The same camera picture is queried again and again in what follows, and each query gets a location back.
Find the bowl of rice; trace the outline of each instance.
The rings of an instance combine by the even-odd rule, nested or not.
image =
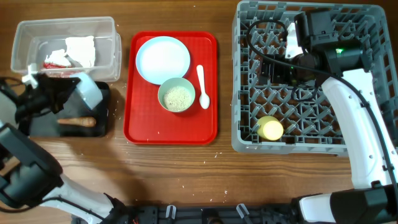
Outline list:
[[[163,108],[181,113],[193,104],[195,88],[184,78],[171,78],[160,86],[157,97]]]

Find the yellow object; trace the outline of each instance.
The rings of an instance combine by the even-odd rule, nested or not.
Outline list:
[[[275,141],[280,139],[284,134],[284,127],[273,116],[263,116],[257,124],[260,126],[257,134],[266,140]]]

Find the wooden surface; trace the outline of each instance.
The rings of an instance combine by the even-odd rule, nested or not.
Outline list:
[[[121,78],[111,85],[113,99],[110,110],[117,109],[117,112],[116,117],[111,116],[109,120],[109,134],[96,139],[35,139],[60,161],[64,173],[71,179],[134,205],[236,205],[241,202],[259,205],[352,188],[348,158],[310,154],[240,154],[231,147],[231,25],[237,1],[14,2],[20,4],[12,1],[0,4],[1,75],[12,75],[11,49],[20,21],[112,16],[121,35]],[[391,39],[396,40],[398,27],[394,24],[398,23],[398,14],[394,1],[346,2],[382,4],[387,13]],[[125,140],[122,117],[129,43],[141,30],[205,30],[217,38],[219,134],[209,146],[135,146]],[[0,213],[0,224],[69,222],[69,214],[53,208],[36,208],[18,215]]]

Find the plastic dish rack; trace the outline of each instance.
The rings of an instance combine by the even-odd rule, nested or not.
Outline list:
[[[341,40],[357,38],[373,61],[372,74],[377,102],[393,144],[398,146],[398,80],[391,41],[383,8],[374,5],[319,4],[300,2],[241,1],[232,24],[233,100],[232,146],[238,152],[288,154],[295,152],[329,153],[347,156],[338,121],[322,89],[309,102],[290,99],[287,85],[259,85],[259,57],[246,42],[248,27],[260,19],[277,19],[286,27],[294,16],[316,8],[328,8],[333,27]],[[280,26],[259,24],[252,43],[265,54],[284,54],[285,42]],[[307,98],[313,89],[301,89],[296,98]],[[278,141],[257,135],[258,119],[271,115],[279,119],[285,133]]]

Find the white tissue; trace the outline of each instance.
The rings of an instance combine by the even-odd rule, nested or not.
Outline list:
[[[65,50],[54,50],[50,56],[46,56],[44,62],[45,63],[53,63],[56,65],[62,65],[65,67],[71,66],[71,63],[69,62],[68,59],[65,58],[67,54],[65,53]]]
[[[83,68],[94,67],[95,47],[94,37],[68,37],[65,39],[70,58],[80,63]]]

